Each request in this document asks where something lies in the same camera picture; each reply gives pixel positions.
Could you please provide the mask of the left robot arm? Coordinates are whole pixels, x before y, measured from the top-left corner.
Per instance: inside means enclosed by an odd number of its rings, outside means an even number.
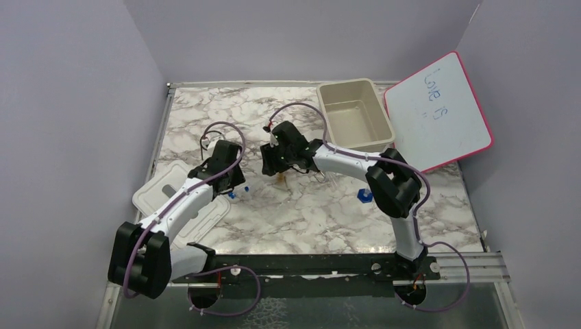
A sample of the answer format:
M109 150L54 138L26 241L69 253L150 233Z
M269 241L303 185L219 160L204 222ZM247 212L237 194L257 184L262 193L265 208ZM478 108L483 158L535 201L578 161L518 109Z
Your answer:
M244 143L217 141L211 157L188 172L161 209L139 223L123 223L115 234L108 281L123 287L128 297L155 299L180 276L211 279L215 263L204 251L188 247L172 253L171 244L201 209L245 182L240 167L244 154Z

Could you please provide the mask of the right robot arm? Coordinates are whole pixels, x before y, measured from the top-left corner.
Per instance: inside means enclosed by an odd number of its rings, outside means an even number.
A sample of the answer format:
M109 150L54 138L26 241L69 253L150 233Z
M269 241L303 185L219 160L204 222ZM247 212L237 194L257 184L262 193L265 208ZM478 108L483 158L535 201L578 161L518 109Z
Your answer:
M421 176L393 148L366 154L324 143L308 141L289 121L264 131L270 141L261 146L262 173L273 176L289 169L306 173L337 173L368 184L377 207L390 218L396 241L395 269L411 279L423 269L428 249L419 238L414 211L422 205Z

